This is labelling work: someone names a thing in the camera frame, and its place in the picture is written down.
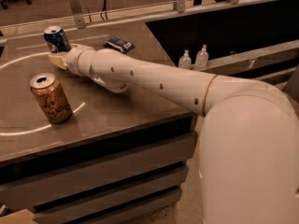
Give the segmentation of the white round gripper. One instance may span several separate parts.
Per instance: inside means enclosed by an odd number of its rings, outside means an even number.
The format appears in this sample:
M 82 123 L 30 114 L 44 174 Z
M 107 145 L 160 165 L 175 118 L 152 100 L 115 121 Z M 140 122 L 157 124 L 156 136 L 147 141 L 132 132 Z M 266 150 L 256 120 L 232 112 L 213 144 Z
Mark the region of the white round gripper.
M 85 45 L 76 45 L 70 51 L 51 53 L 48 55 L 50 62 L 55 66 L 69 70 L 80 77 L 88 77 L 94 48 Z

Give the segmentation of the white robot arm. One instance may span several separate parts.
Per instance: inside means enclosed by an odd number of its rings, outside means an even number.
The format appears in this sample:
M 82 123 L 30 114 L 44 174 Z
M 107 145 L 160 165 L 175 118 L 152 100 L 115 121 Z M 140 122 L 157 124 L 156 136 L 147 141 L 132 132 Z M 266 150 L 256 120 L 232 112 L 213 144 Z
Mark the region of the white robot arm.
M 110 91 L 133 83 L 202 116 L 204 224 L 299 224 L 299 118 L 278 88 L 83 45 L 50 61 Z

